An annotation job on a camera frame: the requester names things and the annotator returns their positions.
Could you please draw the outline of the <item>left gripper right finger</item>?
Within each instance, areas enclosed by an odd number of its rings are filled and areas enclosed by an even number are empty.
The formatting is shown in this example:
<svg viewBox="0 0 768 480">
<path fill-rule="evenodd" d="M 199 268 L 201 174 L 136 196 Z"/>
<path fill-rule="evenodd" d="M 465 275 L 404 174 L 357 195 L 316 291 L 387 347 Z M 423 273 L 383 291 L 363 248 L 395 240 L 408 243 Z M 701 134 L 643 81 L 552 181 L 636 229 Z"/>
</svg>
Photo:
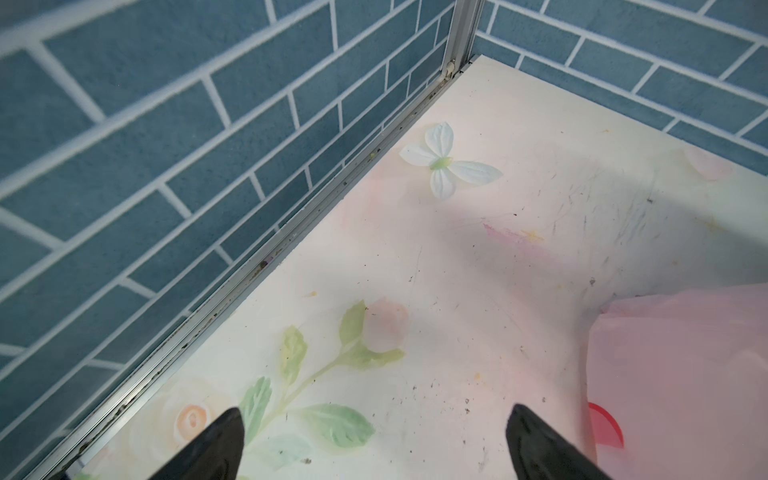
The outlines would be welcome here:
<svg viewBox="0 0 768 480">
<path fill-rule="evenodd" d="M 515 404 L 505 435 L 520 480 L 610 480 L 591 460 L 523 404 Z"/>
</svg>

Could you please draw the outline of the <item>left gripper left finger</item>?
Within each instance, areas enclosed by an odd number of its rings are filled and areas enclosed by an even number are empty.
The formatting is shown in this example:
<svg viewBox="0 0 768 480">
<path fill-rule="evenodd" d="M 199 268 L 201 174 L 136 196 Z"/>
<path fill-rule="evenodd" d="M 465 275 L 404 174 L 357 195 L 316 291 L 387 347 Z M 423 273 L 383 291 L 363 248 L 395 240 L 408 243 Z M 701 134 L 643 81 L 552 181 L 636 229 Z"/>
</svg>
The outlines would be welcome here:
<svg viewBox="0 0 768 480">
<path fill-rule="evenodd" d="M 235 480 L 245 447 L 240 409 L 224 411 L 150 480 Z"/>
</svg>

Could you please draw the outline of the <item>pink plastic bag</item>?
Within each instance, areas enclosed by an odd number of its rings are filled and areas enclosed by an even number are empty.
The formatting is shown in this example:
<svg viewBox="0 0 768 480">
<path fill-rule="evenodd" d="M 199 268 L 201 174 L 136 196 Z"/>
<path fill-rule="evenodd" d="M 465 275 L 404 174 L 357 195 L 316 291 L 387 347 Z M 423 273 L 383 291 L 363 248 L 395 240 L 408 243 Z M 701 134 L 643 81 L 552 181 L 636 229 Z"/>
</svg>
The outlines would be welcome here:
<svg viewBox="0 0 768 480">
<path fill-rule="evenodd" d="M 590 329 L 587 400 L 614 479 L 767 475 L 767 288 L 619 300 Z"/>
</svg>

